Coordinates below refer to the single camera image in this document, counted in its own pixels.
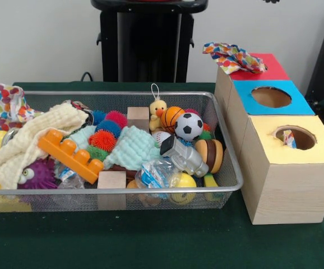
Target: yellow rubber duck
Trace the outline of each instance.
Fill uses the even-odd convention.
[[[157,90],[158,90],[157,96],[155,96],[153,93],[153,86],[157,87]],[[156,84],[153,83],[151,85],[151,91],[155,98],[155,101],[152,104],[150,104],[150,113],[151,113],[150,130],[151,130],[151,132],[153,132],[157,128],[162,127],[160,118],[161,118],[163,112],[167,109],[167,104],[165,101],[160,100],[160,97],[159,97],[160,91]]]

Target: metal basket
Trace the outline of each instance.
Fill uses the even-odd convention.
[[[149,106],[154,101],[150,92],[26,91],[25,96],[32,108],[44,112],[65,100],[78,100],[94,110],[127,114],[129,106]],[[85,183],[85,189],[0,190],[0,212],[222,208],[231,193],[242,187],[243,178],[215,97],[209,92],[166,92],[160,96],[169,106],[198,111],[223,143],[223,164],[214,174],[219,187],[205,188],[201,179],[197,188],[96,189],[96,184]],[[195,195],[195,198],[186,205],[176,204],[170,199],[156,198],[161,193],[167,197]]]

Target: black stand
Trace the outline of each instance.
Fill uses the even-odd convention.
[[[110,82],[185,82],[192,13],[208,0],[132,2],[91,0],[101,10],[103,78]]]

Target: orange building block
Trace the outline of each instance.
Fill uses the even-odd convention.
[[[63,135],[57,130],[50,130],[46,136],[40,138],[38,146],[46,153],[75,171],[80,177],[94,184],[99,177],[99,172],[104,169],[104,164],[97,159],[88,163],[90,154],[86,150],[79,150],[73,154],[76,144],[66,139],[62,143]]]

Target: circular opening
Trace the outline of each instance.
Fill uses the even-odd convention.
[[[315,136],[308,130],[303,129],[298,126],[283,126],[280,127],[276,133],[275,137],[284,142],[284,131],[291,130],[297,149],[309,150],[316,144]]]
[[[252,96],[259,104],[269,108],[282,108],[291,103],[290,95],[275,87],[255,88]]]

